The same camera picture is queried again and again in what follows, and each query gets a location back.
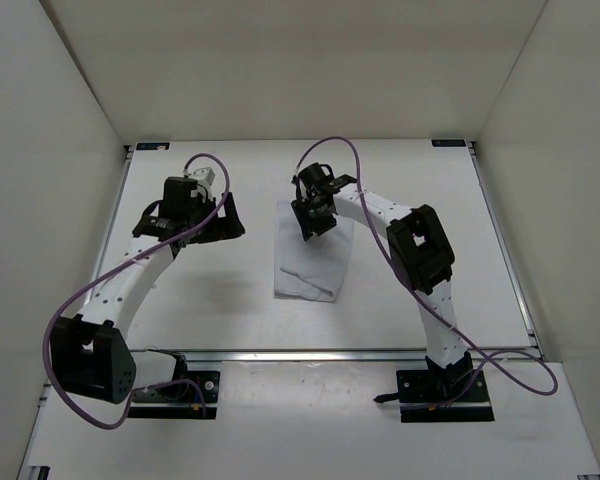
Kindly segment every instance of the white table surface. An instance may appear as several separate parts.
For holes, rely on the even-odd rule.
[[[546,373],[529,362],[512,371],[538,388]],[[599,473],[562,366],[558,393],[538,397],[486,369],[494,422],[401,424],[393,363],[222,364],[216,420],[129,419],[105,432],[55,393],[43,410],[28,465],[49,480],[369,479],[575,480]],[[81,404],[105,420],[119,413]]]
[[[293,198],[289,182],[311,143],[172,142],[169,150],[134,153],[105,268],[119,261],[142,210],[161,198],[166,177],[180,175],[185,161],[198,152],[213,153],[226,163],[247,233],[183,250],[140,308],[128,334],[130,347],[425,348],[415,302],[394,279],[362,225],[356,225],[349,269],[335,303],[274,298],[275,204]],[[429,140],[355,144],[367,188],[398,203],[427,203],[437,210],[456,254],[453,295],[460,327],[485,347],[529,346],[468,150],[433,148]],[[337,175],[354,174],[344,144],[319,147],[311,161],[331,164]],[[214,191],[219,194],[223,182],[216,172]]]

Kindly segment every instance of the white cloth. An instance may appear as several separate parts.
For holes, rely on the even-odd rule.
[[[318,302],[336,299],[349,266],[355,223],[350,218],[337,220],[327,233],[305,242],[291,204],[278,201],[273,275],[276,296]]]

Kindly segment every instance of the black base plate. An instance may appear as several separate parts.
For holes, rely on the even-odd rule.
[[[434,379],[428,370],[399,370],[398,396],[402,404],[420,405],[441,403],[446,400],[435,388]],[[462,391],[464,385],[452,392],[451,397]],[[489,400],[489,391],[484,373],[480,372],[472,387],[452,405],[429,409],[410,410],[406,405],[400,407],[402,423],[438,423],[438,422],[492,422],[493,410]]]
[[[131,407],[129,418],[157,418],[161,420],[215,420],[218,414],[216,407],[207,407],[207,416],[202,413],[202,408],[197,410],[189,406],[164,406],[164,407]]]
[[[204,401],[207,405],[218,403],[218,393],[220,392],[220,372],[216,370],[189,370],[187,372],[189,380],[193,380],[200,385]],[[168,397],[156,390],[147,390],[146,392],[136,392],[133,401],[135,403],[189,403],[194,401],[195,392],[189,389],[184,395]]]
[[[398,370],[398,394],[400,403],[439,403],[446,399],[435,388],[434,379],[429,370]],[[457,395],[464,388],[460,385],[457,393],[451,392],[451,397]],[[484,373],[480,372],[473,386],[455,403],[480,403],[489,401],[489,391]]]

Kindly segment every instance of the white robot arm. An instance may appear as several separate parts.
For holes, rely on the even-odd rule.
[[[373,192],[358,191],[349,175],[335,178],[328,165],[314,163],[296,176],[296,199],[291,202],[305,240],[336,225],[335,216],[368,226],[361,193],[376,231],[389,243],[396,275],[452,326],[457,319],[451,298],[454,255],[433,208],[410,208]],[[427,337],[427,365],[444,396],[449,396],[473,371],[471,357],[460,337],[418,305]]]
[[[162,200],[149,205],[133,230],[122,262],[157,243],[190,230],[216,208],[211,168],[169,177]],[[158,207],[157,216],[152,215]],[[53,372],[64,390],[121,403],[134,389],[185,378],[186,364],[162,351],[131,353],[125,337],[131,321],[158,277],[188,244],[237,238],[245,233],[233,195],[227,194],[224,217],[217,214],[193,236],[159,248],[105,281],[72,318],[60,317],[51,332]]]
[[[363,190],[363,193],[376,230],[385,239],[387,238],[387,228],[392,222],[400,221],[412,213],[410,207],[393,203],[366,189]],[[350,183],[334,194],[333,203],[339,216],[352,218],[367,226],[367,219],[362,210],[360,195],[355,184]],[[443,280],[435,285],[433,291],[428,295],[421,291],[416,291],[416,293],[445,320],[454,327],[457,326],[458,321],[451,299],[450,280]],[[460,337],[433,318],[420,304],[418,307],[427,336],[427,356],[442,368],[461,360],[467,347]]]

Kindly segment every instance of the purple cable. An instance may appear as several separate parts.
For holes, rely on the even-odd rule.
[[[189,168],[189,165],[191,165],[191,163],[194,162],[198,158],[208,158],[208,159],[213,160],[216,164],[218,164],[218,166],[222,170],[222,173],[224,174],[224,180],[225,180],[224,192],[222,194],[222,197],[220,198],[220,201],[218,202],[218,205],[216,205],[216,208],[214,208],[213,211],[204,220],[202,220],[200,223],[198,223],[194,227],[190,228],[189,230],[185,230],[184,232],[179,233],[178,235],[175,235],[175,236],[165,240],[164,242],[160,242],[160,243],[154,245],[153,247],[148,248],[145,251],[138,253],[133,258],[121,263],[117,267],[112,268],[108,272],[100,275],[98,278],[96,278],[89,284],[82,287],[76,293],[71,295],[60,306],[60,308],[58,308],[58,310],[56,310],[56,312],[51,317],[51,320],[49,321],[49,325],[47,325],[47,329],[44,332],[44,337],[42,339],[42,363],[44,364],[44,369],[47,373],[47,376],[49,377],[49,381],[51,382],[51,385],[56,390],[56,392],[58,392],[58,396],[62,399],[62,401],[71,410],[73,410],[80,418],[82,418],[83,420],[86,420],[87,422],[89,422],[91,425],[93,425],[95,427],[102,428],[103,430],[114,430],[114,429],[118,428],[120,425],[122,425],[122,423],[127,418],[127,415],[129,414],[129,409],[131,408],[131,402],[133,400],[133,394],[138,390],[143,390],[144,388],[137,388],[130,392],[129,398],[125,405],[122,416],[114,423],[104,423],[104,422],[101,422],[100,420],[98,420],[97,418],[92,417],[86,411],[84,411],[82,408],[80,408],[80,406],[76,402],[73,401],[73,399],[69,396],[69,394],[62,388],[62,385],[60,385],[58,378],[56,377],[55,373],[53,372],[53,368],[51,366],[51,354],[49,351],[50,343],[51,343],[51,331],[53,330],[53,327],[55,326],[56,322],[58,321],[58,319],[60,318],[62,313],[67,308],[69,308],[69,306],[71,306],[71,304],[73,304],[73,302],[78,300],[80,297],[82,297],[85,293],[87,293],[93,287],[95,287],[96,285],[99,285],[100,283],[104,282],[105,280],[107,280],[111,277],[114,277],[118,273],[122,272],[124,269],[133,265],[137,260],[142,260],[144,257],[152,254],[156,250],[167,247],[168,245],[171,245],[172,243],[175,243],[179,240],[182,240],[184,238],[195,235],[200,229],[202,229],[205,225],[207,225],[211,221],[211,219],[214,217],[214,215],[216,215],[220,211],[220,208],[222,208],[222,206],[224,205],[224,202],[226,201],[227,196],[229,194],[230,181],[229,181],[229,172],[227,171],[227,167],[224,166],[224,164],[220,161],[219,158],[217,158],[216,156],[214,156],[210,153],[198,153],[198,154],[194,155],[193,157],[191,157],[187,161],[187,163],[185,164],[185,167],[184,167],[185,172]],[[172,385],[178,385],[178,384],[183,384],[183,383],[186,383],[187,385],[192,386],[196,390],[196,392],[198,393],[198,395],[200,397],[200,402],[202,404],[203,416],[206,416],[206,411],[207,411],[206,408],[207,407],[206,407],[206,404],[204,401],[204,396],[202,395],[202,391],[200,390],[200,387],[195,382],[193,382],[189,379],[172,380],[169,382],[150,385],[146,388],[164,388],[164,387],[170,387]]]
[[[391,261],[391,257],[387,253],[387,250],[384,248],[384,245],[382,244],[382,241],[380,240],[380,235],[378,234],[378,231],[377,231],[375,225],[373,224],[371,215],[369,213],[369,209],[367,208],[367,201],[364,198],[365,197],[364,193],[363,193],[364,190],[362,189],[362,180],[360,178],[360,176],[361,176],[360,156],[358,155],[358,150],[356,149],[355,145],[351,142],[351,140],[349,140],[348,138],[336,135],[336,136],[326,137],[326,138],[323,138],[322,140],[317,141],[316,143],[311,145],[311,147],[309,147],[309,149],[304,153],[304,155],[302,155],[302,158],[300,158],[300,161],[296,165],[296,172],[300,168],[300,165],[302,165],[302,162],[304,162],[304,160],[313,151],[314,148],[316,148],[318,145],[321,145],[321,144],[331,141],[331,140],[340,140],[340,141],[346,143],[349,146],[349,148],[351,148],[351,151],[353,152],[353,157],[354,157],[355,163],[356,163],[357,187],[358,187],[358,192],[360,192],[360,204],[362,205],[362,211],[364,212],[364,216],[367,220],[367,225],[369,226],[369,230],[371,230],[371,234],[373,235],[373,239],[375,240],[376,244],[378,245],[378,248],[380,249],[382,256],[385,258],[385,260],[391,267],[391,270],[393,271],[393,273],[396,276],[396,278],[398,279],[398,281],[411,294],[411,296],[416,300],[416,302],[418,302],[418,304],[420,304],[422,306],[422,308],[424,308],[427,312],[429,312],[442,325],[444,325],[445,327],[450,329],[452,332],[454,332],[456,335],[458,335],[462,340],[464,340],[464,342],[467,345],[469,345],[473,350],[478,352],[483,357],[483,360],[478,365],[478,367],[474,370],[473,375],[470,377],[469,381],[465,385],[465,388],[456,397],[454,397],[451,400],[448,400],[446,402],[442,402],[442,403],[415,405],[415,406],[406,407],[406,408],[408,408],[410,410],[416,410],[416,409],[424,409],[424,408],[437,408],[437,407],[452,404],[453,402],[458,400],[460,397],[462,397],[471,388],[473,383],[478,378],[478,374],[485,367],[485,365],[487,363],[491,363],[498,370],[500,370],[500,372],[502,372],[507,378],[509,378],[511,381],[513,381],[520,387],[524,388],[525,390],[535,393],[536,395],[541,395],[541,396],[546,396],[546,397],[554,395],[558,391],[558,378],[556,377],[555,373],[553,373],[553,371],[549,368],[549,366],[545,362],[543,362],[541,359],[536,358],[533,355],[531,355],[530,353],[525,352],[523,350],[515,350],[515,349],[502,349],[502,350],[497,350],[496,352],[493,352],[491,354],[488,354],[482,348],[480,348],[478,345],[476,345],[476,343],[473,340],[471,340],[467,335],[462,333],[462,331],[460,331],[457,327],[454,327],[449,322],[447,322],[444,318],[442,318],[442,316],[440,316],[438,314],[438,312],[433,310],[433,308],[431,308],[429,305],[427,305],[427,303],[423,299],[421,299],[418,295],[416,295],[416,293],[413,291],[413,289],[409,286],[408,279],[405,278],[405,275],[398,268],[396,268],[393,265],[393,262]],[[522,355],[522,356],[528,357],[528,358],[532,359],[533,361],[535,361],[536,363],[540,364],[542,366],[542,368],[544,368],[547,371],[547,373],[549,374],[549,376],[551,377],[551,380],[553,382],[553,387],[550,390],[539,390],[535,387],[527,385],[526,383],[522,382],[517,377],[515,377],[506,368],[502,367],[499,363],[497,363],[496,360],[494,360],[494,357],[502,355],[502,354],[507,354],[507,353],[514,353],[514,354]]]

